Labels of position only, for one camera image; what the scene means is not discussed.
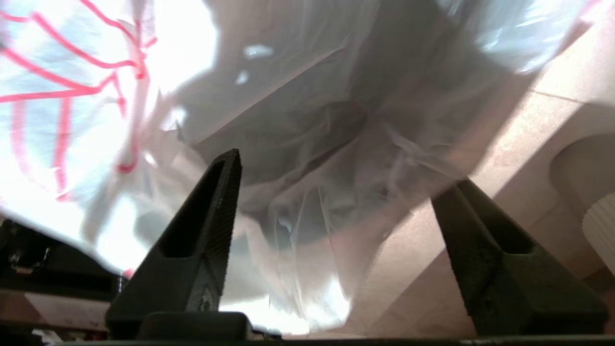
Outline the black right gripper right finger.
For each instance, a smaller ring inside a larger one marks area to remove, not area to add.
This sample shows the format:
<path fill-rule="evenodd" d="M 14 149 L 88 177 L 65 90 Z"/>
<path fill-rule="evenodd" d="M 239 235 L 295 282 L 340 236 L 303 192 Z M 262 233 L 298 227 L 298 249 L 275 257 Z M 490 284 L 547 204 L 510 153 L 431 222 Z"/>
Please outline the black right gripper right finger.
<path fill-rule="evenodd" d="M 479 335 L 602 334 L 608 307 L 474 182 L 432 199 Z"/>

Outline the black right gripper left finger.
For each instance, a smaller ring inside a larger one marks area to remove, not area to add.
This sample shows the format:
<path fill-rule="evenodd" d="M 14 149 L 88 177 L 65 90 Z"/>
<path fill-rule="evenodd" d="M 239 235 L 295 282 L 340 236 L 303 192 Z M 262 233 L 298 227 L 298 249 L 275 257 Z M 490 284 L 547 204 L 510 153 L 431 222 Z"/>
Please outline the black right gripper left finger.
<path fill-rule="evenodd" d="M 247 340 L 243 313 L 221 312 L 242 164 L 219 155 L 106 313 L 114 340 Z"/>

